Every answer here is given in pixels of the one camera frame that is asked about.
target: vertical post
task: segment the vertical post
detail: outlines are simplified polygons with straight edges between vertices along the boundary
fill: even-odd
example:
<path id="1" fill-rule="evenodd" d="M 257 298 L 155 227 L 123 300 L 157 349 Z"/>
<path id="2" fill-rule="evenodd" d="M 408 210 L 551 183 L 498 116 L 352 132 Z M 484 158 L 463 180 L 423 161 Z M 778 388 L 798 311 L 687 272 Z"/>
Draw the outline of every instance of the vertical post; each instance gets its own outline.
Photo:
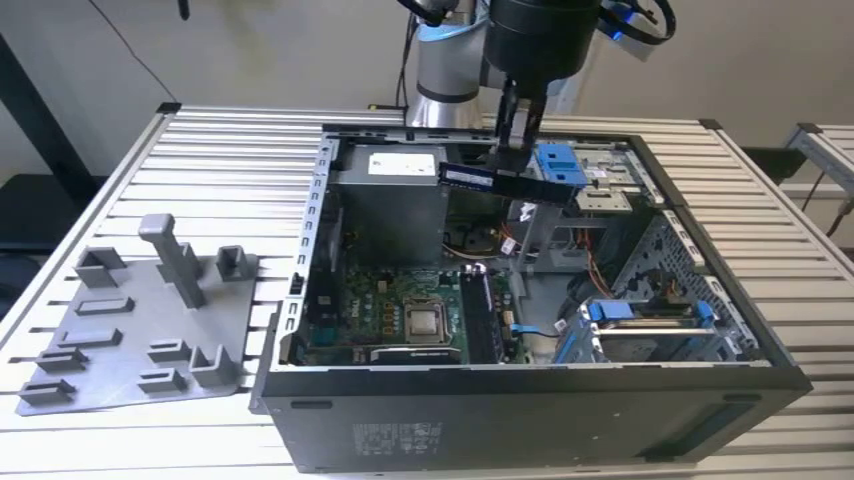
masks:
<path id="1" fill-rule="evenodd" d="M 175 240 L 172 229 L 175 217 L 167 214 L 152 214 L 143 217 L 139 226 L 139 237 L 155 246 L 163 268 L 175 284 L 187 308 L 204 305 L 204 294 L 196 282 L 196 275 L 191 263 L 184 258 L 181 247 Z"/>

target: green circuit board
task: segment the green circuit board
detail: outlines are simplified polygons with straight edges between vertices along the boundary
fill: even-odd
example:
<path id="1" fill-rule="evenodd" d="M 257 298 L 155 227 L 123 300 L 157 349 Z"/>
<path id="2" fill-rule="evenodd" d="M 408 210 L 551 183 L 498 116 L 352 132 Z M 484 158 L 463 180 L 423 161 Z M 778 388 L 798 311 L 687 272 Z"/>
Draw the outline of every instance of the green circuit board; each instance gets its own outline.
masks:
<path id="1" fill-rule="evenodd" d="M 506 276 L 495 275 L 491 278 L 491 286 L 492 300 L 500 315 L 504 310 L 512 311 Z M 355 268 L 351 268 L 344 276 L 340 326 L 335 329 L 312 327 L 311 363 L 366 363 L 370 349 L 411 344 L 404 333 L 404 314 L 407 305 L 414 302 L 442 305 L 446 338 L 435 346 L 458 349 L 462 352 L 462 361 L 467 363 L 459 272 L 424 269 L 378 271 Z"/>

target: white label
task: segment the white label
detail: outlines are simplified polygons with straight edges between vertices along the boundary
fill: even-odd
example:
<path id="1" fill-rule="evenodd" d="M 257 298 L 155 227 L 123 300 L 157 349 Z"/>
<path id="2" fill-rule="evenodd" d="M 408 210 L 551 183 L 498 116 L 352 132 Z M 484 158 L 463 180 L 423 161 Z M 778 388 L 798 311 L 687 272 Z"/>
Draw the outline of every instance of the white label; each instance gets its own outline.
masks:
<path id="1" fill-rule="evenodd" d="M 502 243 L 502 253 L 510 255 L 514 248 L 516 248 L 516 242 L 512 238 L 506 239 L 504 243 Z"/>
<path id="2" fill-rule="evenodd" d="M 448 170 L 444 176 L 447 177 L 448 180 L 474 183 L 475 185 L 483 185 L 484 187 L 492 186 L 492 179 L 490 177 L 482 177 L 480 175 L 472 175 L 470 173 Z"/>
<path id="3" fill-rule="evenodd" d="M 372 153 L 368 175 L 436 175 L 436 160 L 430 153 Z"/>

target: slotted aluminum surface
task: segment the slotted aluminum surface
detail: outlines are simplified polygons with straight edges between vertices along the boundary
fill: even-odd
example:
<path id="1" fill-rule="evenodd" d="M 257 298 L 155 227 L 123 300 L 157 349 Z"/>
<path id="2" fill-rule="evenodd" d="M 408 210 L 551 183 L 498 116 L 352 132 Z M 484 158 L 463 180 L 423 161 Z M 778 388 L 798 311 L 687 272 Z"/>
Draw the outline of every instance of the slotted aluminum surface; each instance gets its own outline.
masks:
<path id="1" fill-rule="evenodd" d="M 787 147 L 801 150 L 847 195 L 854 195 L 854 126 L 803 124 Z"/>
<path id="2" fill-rule="evenodd" d="M 297 477 L 269 418 L 248 412 L 248 393 L 23 418 L 13 413 L 13 392 L 29 378 L 28 360 L 48 344 L 63 302 L 77 288 L 71 265 L 79 250 L 109 245 L 123 255 L 152 255 L 135 238 L 137 220 L 152 212 L 177 217 L 176 234 L 200 255 L 239 243 L 261 256 L 241 380 L 248 388 L 273 302 L 285 293 L 320 124 L 399 121 L 394 113 L 199 107 L 155 119 L 0 323 L 0 472 L 28 479 L 61 472 L 61 478 L 87 480 Z M 698 465 L 415 472 L 394 478 L 853 478 L 850 263 L 728 137 L 695 121 L 566 117 L 547 119 L 543 130 L 643 136 L 815 391 Z"/>

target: white wall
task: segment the white wall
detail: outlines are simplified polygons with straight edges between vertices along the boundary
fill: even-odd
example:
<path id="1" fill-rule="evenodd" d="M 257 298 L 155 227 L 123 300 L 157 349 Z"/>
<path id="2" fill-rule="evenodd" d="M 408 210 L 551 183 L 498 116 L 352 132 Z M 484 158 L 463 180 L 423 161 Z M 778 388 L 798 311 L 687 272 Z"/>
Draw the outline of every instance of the white wall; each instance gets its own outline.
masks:
<path id="1" fill-rule="evenodd" d="M 407 12 L 392 0 L 195 0 L 188 22 L 175 0 L 97 4 L 184 103 L 394 102 Z M 0 8 L 0 31 L 89 169 L 105 174 L 168 97 L 85 0 L 3 0 Z M 7 117 L 0 144 L 20 145 Z M 8 148 L 7 171 L 44 171 L 35 150 Z"/>
<path id="2" fill-rule="evenodd" d="M 578 114 L 715 118 L 755 146 L 782 146 L 797 122 L 854 124 L 853 1 L 670 2 L 675 37 L 647 63 L 602 45 Z"/>
<path id="3" fill-rule="evenodd" d="M 394 0 L 195 0 L 188 22 L 175 0 L 97 1 L 184 103 L 394 99 L 407 15 Z M 779 145 L 797 121 L 854 123 L 854 2 L 671 2 L 679 31 L 646 64 L 602 42 L 576 113 L 714 117 L 751 145 Z M 167 100 L 159 85 L 85 0 L 3 0 L 0 31 L 87 165 L 108 173 Z M 484 95 L 486 110 L 495 99 Z M 20 145 L 4 115 L 0 143 Z M 7 170 L 44 171 L 25 146 L 5 157 Z"/>

